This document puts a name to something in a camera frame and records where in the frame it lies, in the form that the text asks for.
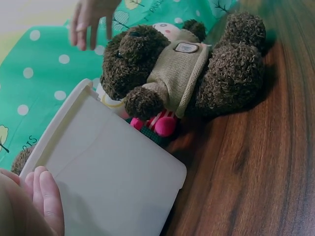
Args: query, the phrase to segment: sweater label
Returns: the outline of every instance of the sweater label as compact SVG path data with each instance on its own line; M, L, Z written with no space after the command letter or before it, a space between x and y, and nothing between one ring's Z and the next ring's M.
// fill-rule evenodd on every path
M196 44L190 44L190 43L179 43L177 44L175 51L180 53L194 53L197 52L199 49L199 46Z

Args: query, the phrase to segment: green blanket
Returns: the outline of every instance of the green blanket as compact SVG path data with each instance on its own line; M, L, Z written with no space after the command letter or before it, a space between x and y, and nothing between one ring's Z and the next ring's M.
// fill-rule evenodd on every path
M114 34L138 24L181 27L196 19L209 31L235 0L123 0L114 15ZM67 95L84 78L97 86L101 74L105 21L95 51L81 52L63 26L29 29L0 65L0 167L39 140Z

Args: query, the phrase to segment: wood grain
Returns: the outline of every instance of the wood grain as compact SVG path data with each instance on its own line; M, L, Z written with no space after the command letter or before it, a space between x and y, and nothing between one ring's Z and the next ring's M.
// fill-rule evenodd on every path
M315 1L243 0L236 10L266 25L264 90L250 110L183 120L167 150L188 175L161 235L314 236Z

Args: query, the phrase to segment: pink toy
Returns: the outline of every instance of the pink toy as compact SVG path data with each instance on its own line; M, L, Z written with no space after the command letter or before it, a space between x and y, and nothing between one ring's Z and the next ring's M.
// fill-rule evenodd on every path
M140 130L143 126L146 126L150 130L157 133L159 136L168 137L173 134L177 119L178 118L175 116L174 112L164 110L156 117L153 117L145 122L140 121L137 118L133 118L130 125L137 130Z

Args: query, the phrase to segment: child's hand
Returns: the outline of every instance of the child's hand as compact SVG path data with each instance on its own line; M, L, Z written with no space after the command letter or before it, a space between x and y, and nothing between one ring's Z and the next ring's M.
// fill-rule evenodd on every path
M96 46L99 20L106 17L107 39L112 37L113 15L121 0L79 0L70 27L70 40L81 50L87 48L87 28L91 26L91 50Z

